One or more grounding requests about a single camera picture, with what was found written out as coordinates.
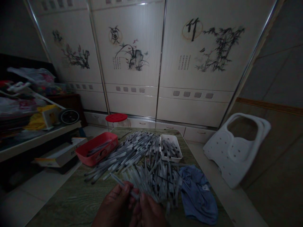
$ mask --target small wheel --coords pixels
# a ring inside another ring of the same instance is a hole
[[[65,109],[59,113],[58,118],[62,123],[71,125],[76,123],[79,120],[80,116],[79,113],[73,109]]]

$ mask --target hand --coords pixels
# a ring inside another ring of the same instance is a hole
[[[162,208],[152,197],[141,193],[140,203],[138,202],[133,210],[130,227],[166,227],[167,223]]]
[[[119,225],[121,215],[124,208],[132,209],[135,198],[129,195],[134,185],[128,181],[124,181],[124,188],[116,185],[110,193],[108,193],[97,212],[92,223],[92,227],[114,227]],[[133,189],[135,193],[139,193],[139,189]]]

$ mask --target red plastic basket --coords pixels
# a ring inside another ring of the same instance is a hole
[[[100,146],[101,144],[105,143],[110,139],[111,142],[106,147],[102,148],[94,155],[87,157],[87,154],[90,150]],[[84,163],[87,166],[94,166],[99,161],[101,161],[106,156],[108,156],[115,149],[117,145],[118,145],[118,136],[110,132],[104,132],[101,135],[83,144],[82,146],[78,147],[76,149],[76,154],[82,163]]]

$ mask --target red stool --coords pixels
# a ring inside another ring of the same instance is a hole
[[[107,123],[107,129],[108,129],[108,131],[110,131],[110,128],[108,126],[108,122],[113,123],[113,127],[114,127],[114,123],[115,122],[121,122],[121,121],[124,121],[126,119],[127,119],[127,115],[124,114],[124,113],[113,113],[113,114],[108,115],[105,118],[106,123]]]

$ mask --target table surface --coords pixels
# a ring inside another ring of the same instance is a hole
[[[112,133],[116,134],[118,138],[120,138],[130,130],[132,130],[132,132],[143,130],[159,135],[175,135],[178,138],[180,149],[184,156],[184,158],[181,160],[181,163],[194,164],[197,168],[200,169],[183,136],[180,133],[177,135],[175,134],[178,132],[177,130],[117,127],[112,130]],[[101,202],[116,185],[116,182],[112,178],[108,178],[106,181],[99,179],[94,185],[91,185],[90,182],[85,183],[84,174],[90,170],[91,167],[87,167],[82,164],[65,182],[65,184],[53,195],[53,197],[44,205],[44,207],[35,215],[35,217],[28,223],[27,227],[91,226]],[[212,189],[211,191],[216,199],[218,206],[218,223],[216,226],[234,226],[215,192]],[[181,195],[179,196],[179,208],[170,211],[168,221],[171,226],[174,227],[208,226],[197,220],[190,220],[186,218]]]

